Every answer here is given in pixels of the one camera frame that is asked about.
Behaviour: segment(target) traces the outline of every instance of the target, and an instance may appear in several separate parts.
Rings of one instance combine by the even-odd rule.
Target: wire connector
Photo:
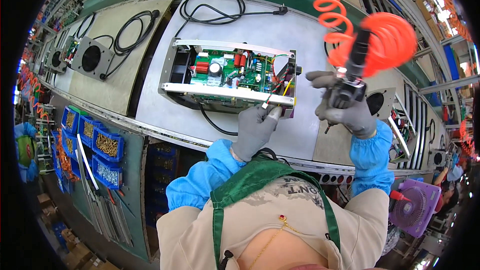
[[[289,9],[285,6],[285,4],[282,4],[281,6],[278,7],[278,11],[274,11],[273,15],[285,15]]]

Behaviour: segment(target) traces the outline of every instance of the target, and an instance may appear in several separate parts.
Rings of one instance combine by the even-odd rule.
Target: fluorescent light
[[[473,50],[475,50],[475,60],[477,61],[477,74],[479,74],[479,54],[477,52],[477,45],[473,44]]]

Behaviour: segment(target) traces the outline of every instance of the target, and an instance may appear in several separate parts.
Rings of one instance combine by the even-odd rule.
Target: orange coiled air hose
[[[333,28],[345,22],[345,33],[330,32],[324,37],[327,43],[340,43],[340,46],[329,52],[328,62],[335,67],[344,66],[355,41],[353,25],[347,18],[345,6],[340,0],[315,0],[313,7],[323,13],[318,17],[318,22],[324,27]],[[332,12],[336,8],[340,9],[340,13]],[[364,77],[375,75],[379,70],[404,64],[417,50],[415,31],[405,19],[397,15],[374,13],[364,18],[360,27],[372,32],[362,75]]]

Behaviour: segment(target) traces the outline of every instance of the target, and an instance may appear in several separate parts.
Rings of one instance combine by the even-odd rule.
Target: electric fan
[[[390,222],[412,237],[420,237],[427,227],[440,198],[441,188],[429,183],[406,179],[399,185],[408,200],[398,200],[389,213]]]

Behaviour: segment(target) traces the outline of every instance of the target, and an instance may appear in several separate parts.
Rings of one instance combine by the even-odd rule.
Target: capacitor
[[[222,73],[221,69],[222,67],[219,63],[211,63],[208,72],[211,76],[219,76]]]
[[[235,58],[233,59],[233,67],[240,68],[240,59],[241,59],[241,55],[236,54]]]
[[[247,62],[247,56],[242,55],[240,57],[240,67],[245,67],[245,63]]]

